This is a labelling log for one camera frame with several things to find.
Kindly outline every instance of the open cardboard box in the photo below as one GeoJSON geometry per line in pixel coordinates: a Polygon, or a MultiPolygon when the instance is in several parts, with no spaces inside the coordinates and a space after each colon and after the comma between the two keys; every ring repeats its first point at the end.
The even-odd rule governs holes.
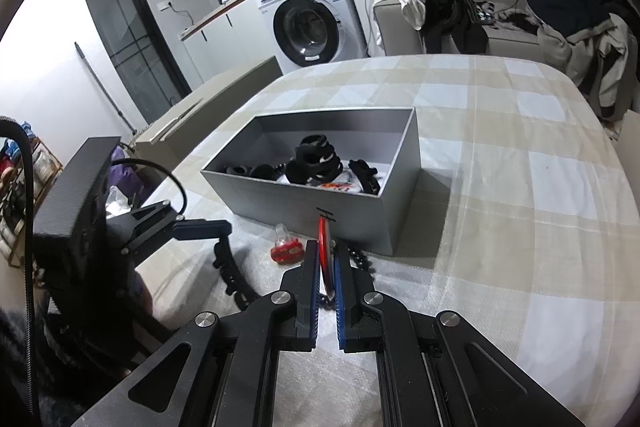
{"type": "Polygon", "coordinates": [[[412,108],[300,111],[256,116],[202,170],[239,216],[292,232],[318,235],[318,216],[331,220],[333,237],[364,250],[392,255],[420,171],[420,146],[412,108]],[[324,134],[343,164],[363,159],[385,176],[377,195],[287,185],[226,174],[228,166],[287,162],[303,137],[324,134]]]}

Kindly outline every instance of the red object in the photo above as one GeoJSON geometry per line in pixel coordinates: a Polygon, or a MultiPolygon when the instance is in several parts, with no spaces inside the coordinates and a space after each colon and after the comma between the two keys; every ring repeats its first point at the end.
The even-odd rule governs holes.
{"type": "Polygon", "coordinates": [[[326,294],[330,297],[334,294],[334,266],[331,260],[331,238],[329,236],[329,221],[320,217],[318,221],[318,256],[320,258],[320,270],[326,294]]]}
{"type": "Polygon", "coordinates": [[[271,248],[271,258],[278,264],[298,263],[304,256],[305,250],[297,238],[271,248]]]}

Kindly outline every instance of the washing machine door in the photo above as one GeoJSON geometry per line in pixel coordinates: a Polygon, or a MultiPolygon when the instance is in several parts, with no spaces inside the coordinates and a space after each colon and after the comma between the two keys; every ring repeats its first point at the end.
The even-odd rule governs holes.
{"type": "Polygon", "coordinates": [[[273,33],[282,52],[302,68],[335,57],[340,29],[321,0],[286,0],[273,17],[273,33]]]}

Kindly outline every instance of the gray cabinet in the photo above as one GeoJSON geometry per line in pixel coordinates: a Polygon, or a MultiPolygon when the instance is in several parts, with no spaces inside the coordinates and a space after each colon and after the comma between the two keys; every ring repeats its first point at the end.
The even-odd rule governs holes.
{"type": "Polygon", "coordinates": [[[185,39],[184,45],[203,82],[209,81],[212,76],[220,73],[220,65],[216,63],[210,52],[209,39],[204,31],[195,32],[191,37],[185,39]]]}
{"type": "Polygon", "coordinates": [[[219,15],[184,41],[200,76],[212,76],[274,55],[273,39],[254,0],[219,15]]]}
{"type": "Polygon", "coordinates": [[[213,19],[202,31],[209,41],[209,52],[216,63],[218,73],[230,70],[244,61],[236,33],[226,14],[213,19]]]}
{"type": "Polygon", "coordinates": [[[265,17],[258,10],[255,0],[244,0],[227,14],[244,60],[258,60],[274,55],[270,29],[267,28],[265,17]]]}

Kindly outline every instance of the plaid bed sheet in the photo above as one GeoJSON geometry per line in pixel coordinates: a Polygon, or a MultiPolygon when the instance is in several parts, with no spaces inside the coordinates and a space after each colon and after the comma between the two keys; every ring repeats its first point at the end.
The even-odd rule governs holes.
{"type": "MultiPolygon", "coordinates": [[[[453,309],[587,426],[616,424],[640,382],[640,218],[598,120],[564,74],[497,57],[380,57],[286,74],[210,134],[175,174],[187,217],[228,219],[254,287],[277,289],[271,227],[234,216],[199,174],[256,114],[415,107],[421,173],[394,258],[376,289],[411,310],[453,309]]],[[[167,181],[153,195],[179,207],[167,181]]],[[[234,313],[210,242],[172,241],[139,270],[154,315],[179,327],[234,313]]],[[[382,425],[372,354],[338,350],[321,311],[318,349],[283,353],[274,425],[382,425]],[[316,377],[308,379],[309,372],[316,377]]]]}

